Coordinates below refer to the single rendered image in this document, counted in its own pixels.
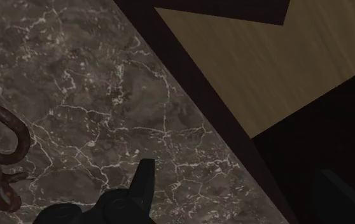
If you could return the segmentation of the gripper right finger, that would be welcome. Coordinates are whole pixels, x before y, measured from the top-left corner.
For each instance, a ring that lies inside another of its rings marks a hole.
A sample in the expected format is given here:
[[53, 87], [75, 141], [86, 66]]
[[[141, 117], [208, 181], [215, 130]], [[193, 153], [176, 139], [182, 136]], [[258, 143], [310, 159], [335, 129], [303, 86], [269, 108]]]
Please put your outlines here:
[[316, 172], [311, 202], [322, 224], [355, 224], [355, 190], [333, 171]]

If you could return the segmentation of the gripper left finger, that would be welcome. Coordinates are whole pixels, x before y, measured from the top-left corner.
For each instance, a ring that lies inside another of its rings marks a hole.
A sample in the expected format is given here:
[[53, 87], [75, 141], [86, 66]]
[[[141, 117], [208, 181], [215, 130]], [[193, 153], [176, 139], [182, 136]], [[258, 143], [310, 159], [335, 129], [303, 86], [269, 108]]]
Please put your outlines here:
[[88, 211], [73, 203], [44, 208], [32, 224], [156, 224], [150, 218], [155, 191], [155, 161], [143, 158], [129, 188], [104, 192]]

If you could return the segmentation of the brown coiled snake figure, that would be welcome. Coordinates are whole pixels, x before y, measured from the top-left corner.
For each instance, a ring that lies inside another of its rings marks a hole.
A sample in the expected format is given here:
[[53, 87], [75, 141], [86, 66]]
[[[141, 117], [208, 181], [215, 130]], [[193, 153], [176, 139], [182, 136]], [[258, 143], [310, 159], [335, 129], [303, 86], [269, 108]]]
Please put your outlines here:
[[27, 172], [7, 174], [3, 172], [2, 166], [21, 161], [30, 149], [31, 137], [25, 123], [2, 106], [0, 106], [0, 122], [12, 130], [17, 137], [17, 147], [14, 152], [0, 153], [0, 211], [14, 213], [20, 209], [22, 199], [10, 185], [27, 179], [29, 174]]

